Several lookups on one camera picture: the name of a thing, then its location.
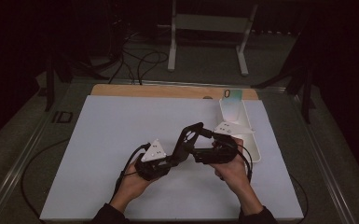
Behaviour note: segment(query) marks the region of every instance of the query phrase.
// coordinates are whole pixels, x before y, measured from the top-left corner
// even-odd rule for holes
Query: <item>black mechanical device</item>
[[[213,146],[195,148],[194,145],[200,135],[213,138]],[[154,161],[142,161],[144,156],[142,153],[135,163],[135,168],[140,177],[152,180],[168,174],[172,167],[185,161],[189,154],[194,156],[196,162],[203,164],[227,163],[237,156],[239,153],[237,148],[238,145],[231,136],[206,130],[203,128],[203,123],[199,122],[183,129],[171,156]]]

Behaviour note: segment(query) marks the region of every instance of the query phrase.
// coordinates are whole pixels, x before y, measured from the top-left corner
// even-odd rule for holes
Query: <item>person's left hand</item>
[[[151,183],[157,180],[155,179],[155,180],[147,181],[141,178],[136,173],[134,164],[135,161],[131,163],[127,168],[125,176],[123,176],[123,179],[121,181],[121,185],[115,197],[113,197],[112,201],[110,202],[110,205],[115,207],[121,213],[124,213],[124,210],[126,209],[130,201],[141,196],[142,193],[145,191],[145,189]]]

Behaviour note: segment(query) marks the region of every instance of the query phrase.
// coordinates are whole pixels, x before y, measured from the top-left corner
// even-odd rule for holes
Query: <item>white leg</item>
[[[249,35],[251,34],[252,24],[257,11],[257,5],[253,5],[251,15],[249,16],[248,22],[246,23],[245,32],[243,33],[243,40],[239,46],[237,46],[238,62],[240,64],[241,75],[247,76],[249,74],[248,67],[246,66],[245,57],[243,56],[243,50],[245,49],[246,42],[248,41]]]
[[[173,0],[173,17],[171,24],[171,47],[170,55],[168,58],[168,71],[173,72],[175,70],[176,61],[176,0]]]

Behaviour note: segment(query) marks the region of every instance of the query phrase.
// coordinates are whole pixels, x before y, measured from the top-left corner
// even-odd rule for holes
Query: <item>person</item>
[[[236,143],[242,146],[241,139],[234,138]],[[242,158],[237,155],[233,161],[223,164],[210,164],[214,173],[224,180],[228,187],[237,195],[240,201],[241,211],[239,223],[243,224],[270,224],[277,223],[269,209],[262,205],[255,195],[246,176]],[[117,194],[110,203],[106,203],[94,217],[93,224],[123,224],[130,223],[124,216],[127,205],[135,198],[142,195],[145,189],[156,180],[146,181],[136,174],[134,162],[126,171]]]

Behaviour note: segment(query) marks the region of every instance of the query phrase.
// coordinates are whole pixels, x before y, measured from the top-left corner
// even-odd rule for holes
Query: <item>dark background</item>
[[[120,19],[145,35],[156,36],[157,24],[171,22],[170,1],[110,2],[116,4],[116,10],[122,8],[115,12]],[[236,10],[225,9],[218,1],[183,1],[178,9],[241,15],[246,4],[233,2]],[[57,46],[79,60],[106,54],[106,49],[92,45],[88,35],[106,32],[107,20],[101,13],[106,3],[92,3],[95,5],[80,0],[0,0],[0,129],[39,89],[35,76],[45,70],[46,56],[41,34],[49,34]],[[299,35],[302,31],[283,72],[303,60],[316,63],[313,83],[359,163],[359,1],[261,4],[254,29],[258,35]]]

